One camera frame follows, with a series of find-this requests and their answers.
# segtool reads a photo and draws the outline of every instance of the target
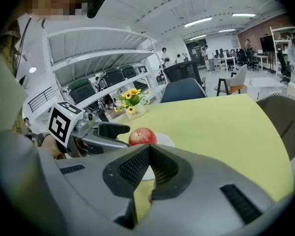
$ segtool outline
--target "blue chair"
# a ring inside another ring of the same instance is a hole
[[[167,85],[160,103],[207,98],[206,92],[193,78],[187,78]]]

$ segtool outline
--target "railing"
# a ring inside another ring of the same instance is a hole
[[[54,96],[55,93],[51,87],[46,89],[28,103],[31,111],[34,113],[36,109],[38,109],[41,105],[49,101]]]

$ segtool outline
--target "desk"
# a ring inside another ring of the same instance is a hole
[[[269,118],[247,94],[161,103],[146,106],[146,110],[138,119],[124,116],[119,123],[129,125],[130,132],[150,128],[169,136],[177,148],[228,164],[275,202],[293,191],[284,144]],[[128,142],[129,135],[119,135],[119,139]],[[149,209],[152,189],[153,181],[142,181],[134,193],[138,220]]]
[[[264,70],[263,63],[262,63],[262,59],[265,59],[265,58],[266,58],[266,67],[269,68],[269,67],[268,67],[268,65],[269,65],[268,56],[254,55],[254,57],[260,58],[260,60],[261,60],[261,69],[262,69],[262,71]]]
[[[229,59],[233,59],[234,60],[234,68],[236,70],[236,62],[235,62],[235,57],[226,57],[226,58],[216,58],[217,60],[225,60],[225,64],[226,64],[226,71],[228,72],[228,66],[227,66],[227,61]]]

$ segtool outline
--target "white chair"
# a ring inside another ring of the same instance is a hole
[[[214,88],[214,90],[217,90],[216,96],[219,96],[220,92],[226,93],[227,95],[232,94],[236,91],[238,91],[238,93],[247,93],[247,87],[244,85],[246,74],[247,65],[243,65],[237,73],[232,72],[230,78],[219,79],[218,85]]]

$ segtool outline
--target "potted flower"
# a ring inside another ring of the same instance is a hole
[[[141,89],[136,90],[135,88],[125,92],[123,95],[118,95],[115,111],[122,111],[123,108],[126,109],[127,116],[130,120],[136,119],[145,114],[146,110],[141,102],[146,102],[149,104],[149,100],[146,100],[146,96],[149,94],[149,91],[146,93],[141,93]]]

